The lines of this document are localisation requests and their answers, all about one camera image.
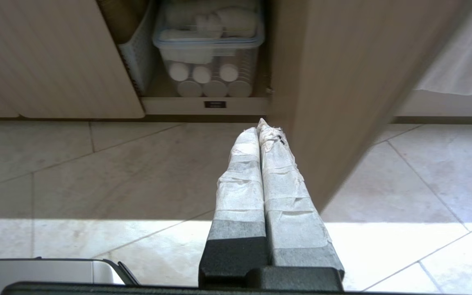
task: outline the wooden cabinet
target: wooden cabinet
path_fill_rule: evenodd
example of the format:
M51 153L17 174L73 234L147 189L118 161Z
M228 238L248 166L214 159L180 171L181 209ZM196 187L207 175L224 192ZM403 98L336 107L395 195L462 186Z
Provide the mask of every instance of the wooden cabinet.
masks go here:
M0 0L0 116L267 115L285 129L323 207L472 1L267 4L268 41L253 97L220 98L226 109L205 109L204 98L176 95L162 65L150 95L138 98L94 1Z

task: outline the container lid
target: container lid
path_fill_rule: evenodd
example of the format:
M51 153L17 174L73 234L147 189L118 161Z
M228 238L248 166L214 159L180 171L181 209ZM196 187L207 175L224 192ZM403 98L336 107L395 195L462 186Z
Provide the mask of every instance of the container lid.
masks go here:
M261 0L164 0L152 34L160 49L251 49L264 39Z

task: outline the beige floor tile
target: beige floor tile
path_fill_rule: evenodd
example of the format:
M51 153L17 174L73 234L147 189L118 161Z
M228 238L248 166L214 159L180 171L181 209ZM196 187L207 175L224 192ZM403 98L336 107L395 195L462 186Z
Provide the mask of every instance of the beige floor tile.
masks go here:
M213 213L178 224L110 253L141 284L198 286L198 267Z
M395 275L379 282L367 292L441 293L422 267L415 263Z
M390 142L472 229L472 125L425 125Z
M373 146L322 219L348 290L363 290L467 233L385 142Z
M32 177L0 183L0 258L32 255Z
M180 125L181 123L92 122L90 124L94 150L101 151L111 146L129 142Z
M0 182L91 152L88 123L0 121Z
M447 294L472 294L472 233L422 260Z
M249 126L180 125L35 173L34 254L90 258L214 209Z
M402 133L405 133L413 128L420 126L420 124L387 124L382 134L374 141L374 143L380 143L389 138L399 136Z

